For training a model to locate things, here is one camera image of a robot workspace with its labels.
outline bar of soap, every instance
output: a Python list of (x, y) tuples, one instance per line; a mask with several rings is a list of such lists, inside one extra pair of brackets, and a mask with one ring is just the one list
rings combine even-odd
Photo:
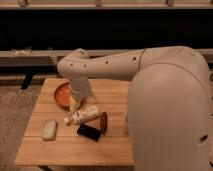
[(57, 122), (56, 121), (46, 121), (43, 128), (42, 139), (44, 141), (55, 140), (57, 131)]

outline dark brown object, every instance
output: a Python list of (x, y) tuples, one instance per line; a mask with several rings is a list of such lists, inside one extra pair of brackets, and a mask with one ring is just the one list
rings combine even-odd
[(100, 128), (102, 133), (106, 133), (107, 131), (107, 113), (103, 112), (100, 115)]

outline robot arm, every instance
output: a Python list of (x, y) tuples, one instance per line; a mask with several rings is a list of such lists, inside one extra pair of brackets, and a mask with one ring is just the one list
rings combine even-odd
[(77, 100), (90, 92), (87, 77), (132, 80), (127, 119), (136, 171), (208, 171), (209, 70), (197, 51), (176, 46), (89, 59), (77, 50), (58, 71)]
[(131, 80), (138, 72), (144, 50), (89, 59), (86, 51), (77, 49), (57, 65), (59, 73), (68, 78), (75, 100), (82, 100), (90, 92), (87, 77)]

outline wooden table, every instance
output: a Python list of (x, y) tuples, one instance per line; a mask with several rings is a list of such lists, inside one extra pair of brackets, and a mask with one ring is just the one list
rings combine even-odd
[[(123, 126), (129, 82), (90, 80), (94, 97), (108, 113), (108, 131), (98, 142), (76, 133), (79, 126), (64, 124), (69, 111), (55, 103), (54, 91), (66, 79), (46, 79), (28, 123), (15, 164), (22, 166), (132, 166), (132, 149)], [(46, 120), (59, 123), (55, 141), (43, 141)], [(99, 121), (90, 125), (99, 128)]]

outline table leg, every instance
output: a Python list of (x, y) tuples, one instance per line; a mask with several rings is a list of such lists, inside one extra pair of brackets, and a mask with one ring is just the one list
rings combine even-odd
[(42, 171), (52, 171), (48, 166), (38, 166)]
[(25, 90), (27, 89), (27, 87), (30, 85), (30, 82), (32, 81), (33, 79), (33, 75), (34, 73), (27, 73), (26, 76), (25, 76), (25, 79), (21, 85), (21, 89), (22, 90)]

